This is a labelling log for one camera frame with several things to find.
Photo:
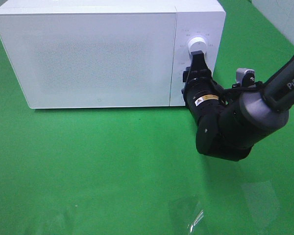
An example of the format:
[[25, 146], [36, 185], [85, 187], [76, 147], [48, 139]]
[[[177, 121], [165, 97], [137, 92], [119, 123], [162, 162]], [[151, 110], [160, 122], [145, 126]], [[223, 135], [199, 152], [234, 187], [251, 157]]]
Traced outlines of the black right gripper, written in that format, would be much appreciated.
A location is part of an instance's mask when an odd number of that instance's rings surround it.
[[214, 88], [212, 73], [208, 69], [202, 50], [191, 52], [190, 67], [183, 71], [185, 86], [182, 90], [186, 107], [192, 115], [220, 113], [225, 104], [219, 100], [219, 92]]

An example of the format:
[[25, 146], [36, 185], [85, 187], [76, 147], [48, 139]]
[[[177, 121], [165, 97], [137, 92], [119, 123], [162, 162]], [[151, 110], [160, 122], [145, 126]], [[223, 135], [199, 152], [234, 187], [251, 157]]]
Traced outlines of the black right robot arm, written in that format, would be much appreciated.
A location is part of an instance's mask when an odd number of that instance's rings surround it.
[[225, 89], [213, 78], [202, 51], [183, 72], [186, 107], [195, 119], [200, 154], [230, 161], [248, 156], [255, 143], [284, 127], [294, 105], [294, 55], [266, 82], [239, 68]]

